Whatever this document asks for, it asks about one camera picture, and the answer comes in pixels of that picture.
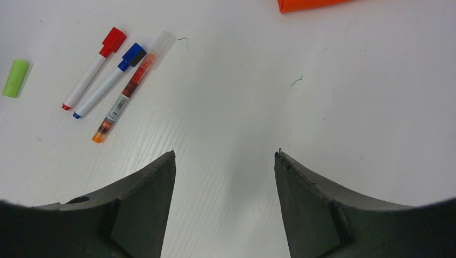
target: blue marker cap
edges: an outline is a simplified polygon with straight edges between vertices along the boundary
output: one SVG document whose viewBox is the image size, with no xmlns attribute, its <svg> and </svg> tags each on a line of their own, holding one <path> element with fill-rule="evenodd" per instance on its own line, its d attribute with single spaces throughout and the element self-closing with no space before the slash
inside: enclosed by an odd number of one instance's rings
<svg viewBox="0 0 456 258">
<path fill-rule="evenodd" d="M 138 43 L 135 43 L 124 56 L 122 56 L 124 61 L 120 62 L 117 67 L 122 71 L 127 70 L 130 66 L 135 67 L 146 54 L 146 51 Z"/>
</svg>

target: barcode label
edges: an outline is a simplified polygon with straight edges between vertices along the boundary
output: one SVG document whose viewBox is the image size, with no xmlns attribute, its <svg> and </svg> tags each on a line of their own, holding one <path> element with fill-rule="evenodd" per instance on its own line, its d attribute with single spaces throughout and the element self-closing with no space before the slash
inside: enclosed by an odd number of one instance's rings
<svg viewBox="0 0 456 258">
<path fill-rule="evenodd" d="M 127 96 L 121 94 L 120 97 L 117 99 L 115 105 L 112 107 L 111 111 L 109 111 L 106 118 L 112 120 L 113 122 L 116 121 L 117 117 L 122 112 L 122 109 L 124 108 L 125 104 L 129 99 L 130 98 L 128 98 Z"/>
</svg>

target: white marker barrel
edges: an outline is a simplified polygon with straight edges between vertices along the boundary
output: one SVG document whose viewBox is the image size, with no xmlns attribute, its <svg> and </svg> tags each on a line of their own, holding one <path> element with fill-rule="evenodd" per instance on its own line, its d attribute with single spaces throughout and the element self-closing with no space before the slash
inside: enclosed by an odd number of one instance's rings
<svg viewBox="0 0 456 258">
<path fill-rule="evenodd" d="M 89 97 L 85 102 L 83 102 L 78 108 L 74 111 L 74 117 L 80 118 L 84 117 L 97 103 L 98 101 L 111 89 L 111 87 L 120 79 L 124 72 L 119 68 L 116 68 L 108 78 L 100 85 L 100 87 L 94 92 L 92 96 Z"/>
<path fill-rule="evenodd" d="M 87 89 L 89 83 L 94 79 L 95 75 L 104 64 L 104 61 L 106 61 L 106 58 L 98 54 L 97 58 L 93 61 L 87 71 L 85 71 L 85 74 L 81 77 L 79 82 L 74 87 L 73 91 L 63 103 L 63 109 L 69 110 L 76 105 L 77 101 L 81 98 L 82 94 Z"/>
</svg>

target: clear plastic cap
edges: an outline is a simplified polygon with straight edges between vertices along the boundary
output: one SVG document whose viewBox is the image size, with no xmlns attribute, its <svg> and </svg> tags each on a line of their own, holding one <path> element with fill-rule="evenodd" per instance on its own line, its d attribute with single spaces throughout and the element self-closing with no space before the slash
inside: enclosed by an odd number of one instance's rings
<svg viewBox="0 0 456 258">
<path fill-rule="evenodd" d="M 155 55 L 154 63 L 151 69 L 156 70 L 160 65 L 161 61 L 168 54 L 169 50 L 173 47 L 176 42 L 176 38 L 169 32 L 163 31 L 152 46 L 150 54 Z"/>
</svg>

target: green object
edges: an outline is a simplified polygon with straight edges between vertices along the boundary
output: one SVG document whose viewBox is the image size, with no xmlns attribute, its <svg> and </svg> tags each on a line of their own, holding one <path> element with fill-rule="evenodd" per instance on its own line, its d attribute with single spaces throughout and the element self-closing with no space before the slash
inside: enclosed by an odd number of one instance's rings
<svg viewBox="0 0 456 258">
<path fill-rule="evenodd" d="M 3 88 L 2 94 L 11 98 L 16 98 L 19 93 L 20 85 L 29 68 L 29 63 L 24 60 L 14 60 L 10 74 Z"/>
</svg>

